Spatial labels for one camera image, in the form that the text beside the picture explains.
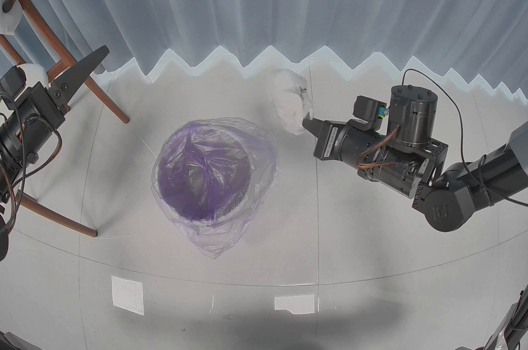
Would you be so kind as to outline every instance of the tile floor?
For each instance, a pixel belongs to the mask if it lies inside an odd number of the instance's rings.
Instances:
[[[313,137],[281,129],[266,95],[273,63],[246,79],[222,57],[200,76],[178,59],[162,63],[154,83],[133,64],[115,79],[98,79],[129,114],[127,125],[88,90],[79,92],[61,128],[61,154],[28,181],[28,191],[97,228],[99,237],[22,209],[0,264],[1,330],[47,350],[454,350],[485,343],[528,282],[524,209],[500,203],[439,233],[406,198],[344,164],[316,161]],[[347,120],[358,94],[388,99],[398,82],[375,56],[349,81],[335,62],[308,63],[301,75],[318,118]],[[407,79],[429,87],[418,74]],[[528,119],[515,97],[439,79],[463,113],[469,160]],[[181,124],[226,116],[274,135],[281,177],[240,241],[211,260],[157,207],[150,173]],[[450,144],[447,165],[460,157],[456,120],[439,93],[434,136]],[[53,147],[51,139],[42,154]],[[519,198],[528,200],[528,192]],[[113,275],[142,283],[144,315],[112,304]],[[276,298],[288,296],[302,296],[313,310],[276,310]]]

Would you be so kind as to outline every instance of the translucent plastic bag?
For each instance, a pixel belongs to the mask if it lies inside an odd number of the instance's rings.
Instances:
[[[240,239],[277,175],[267,132],[242,118],[196,120],[163,144],[152,193],[201,253],[217,258]]]

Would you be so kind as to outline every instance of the robotic arm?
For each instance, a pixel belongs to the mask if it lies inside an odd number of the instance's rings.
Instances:
[[[448,145],[432,138],[438,96],[429,89],[398,85],[390,106],[358,96],[348,122],[305,118],[315,137],[314,156],[343,161],[361,178],[380,182],[412,199],[412,207],[439,231],[460,228],[475,211],[528,187],[528,122],[505,145],[479,161],[458,162],[443,173]],[[389,116],[387,134],[378,133]]]

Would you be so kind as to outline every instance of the wooden chair leg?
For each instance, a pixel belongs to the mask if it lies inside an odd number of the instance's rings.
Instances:
[[[2,46],[3,49],[6,50],[6,52],[13,59],[16,65],[26,63],[24,59],[22,58],[22,56],[18,53],[18,51],[15,50],[14,47],[11,45],[11,43],[7,40],[7,38],[1,34],[0,34],[0,45]]]
[[[24,10],[24,13],[28,17],[28,19],[33,23],[36,30],[38,30],[40,34],[46,38],[46,40],[56,51],[56,53],[62,58],[62,61],[64,62],[64,64],[66,64],[66,67],[73,67],[77,63],[76,59],[60,41],[57,35],[55,35],[53,30],[51,30],[49,25],[46,23],[46,20],[43,19],[43,17],[33,5],[31,0],[18,1],[22,5],[22,10]],[[119,106],[114,101],[110,99],[110,97],[105,93],[105,91],[103,91],[91,77],[89,77],[88,80],[84,83],[101,100],[101,102],[106,105],[108,109],[112,111],[122,122],[128,123],[130,121],[130,118],[122,111],[121,108],[119,108]]]
[[[48,209],[45,206],[38,203],[36,199],[31,197],[30,195],[27,195],[24,193],[22,194],[22,197],[21,197],[20,191],[18,191],[16,198],[21,199],[20,204],[23,207],[39,215],[42,215],[44,218],[47,218],[48,220],[56,222],[57,224],[61,224],[65,227],[71,228],[72,230],[78,231],[79,233],[82,233],[84,235],[89,235],[90,237],[97,237],[97,230],[86,227],[85,225],[79,224],[76,221],[70,220],[69,218],[62,216],[61,214],[57,214],[56,212],[53,212],[51,209]]]

